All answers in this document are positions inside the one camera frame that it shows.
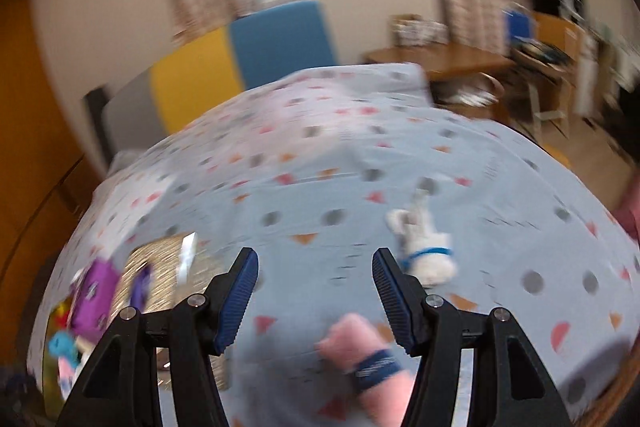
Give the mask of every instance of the rolled sock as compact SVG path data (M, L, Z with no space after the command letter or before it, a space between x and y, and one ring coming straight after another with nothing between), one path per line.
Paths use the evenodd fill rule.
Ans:
M367 319L348 314L329 329L317 347L324 358L350 373L358 363L386 349L386 343ZM358 400L378 427L399 427L413 387L409 372L400 371L360 393Z

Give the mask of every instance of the bed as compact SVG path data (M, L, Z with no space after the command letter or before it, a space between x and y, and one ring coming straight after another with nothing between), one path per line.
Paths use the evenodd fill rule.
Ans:
M513 130L432 107L414 64L315 68L241 93L153 146L97 190L56 263L28 367L42 384L47 317L96 256L120 269L158 237L195 231L228 267L260 258L221 393L233 425L369 425L314 343L346 312L392 342L370 275L400 252L385 213L417 186L460 266L437 292L460 309L510 309L577 418L638 334L638 247L570 171ZM456 427L466 425L463 356ZM166 425L171 395L161 392Z

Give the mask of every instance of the wooden desk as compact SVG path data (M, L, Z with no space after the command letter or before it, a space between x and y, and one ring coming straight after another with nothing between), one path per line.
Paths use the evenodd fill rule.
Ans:
M367 53L365 60L369 64L413 62L422 67L430 82L442 82L474 73L497 74L513 66L513 62L502 55L457 42L376 50Z

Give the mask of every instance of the purple box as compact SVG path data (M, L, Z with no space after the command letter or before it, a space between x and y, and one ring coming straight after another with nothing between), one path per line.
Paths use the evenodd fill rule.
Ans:
M80 337L97 344L107 328L111 301L120 273L110 261L96 259L82 275L76 286L69 329Z

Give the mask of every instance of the wooden cabinet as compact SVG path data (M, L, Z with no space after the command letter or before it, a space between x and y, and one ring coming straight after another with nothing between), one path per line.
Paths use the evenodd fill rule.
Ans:
M0 363L11 363L33 282L98 184L50 89L29 0L0 0L0 151Z

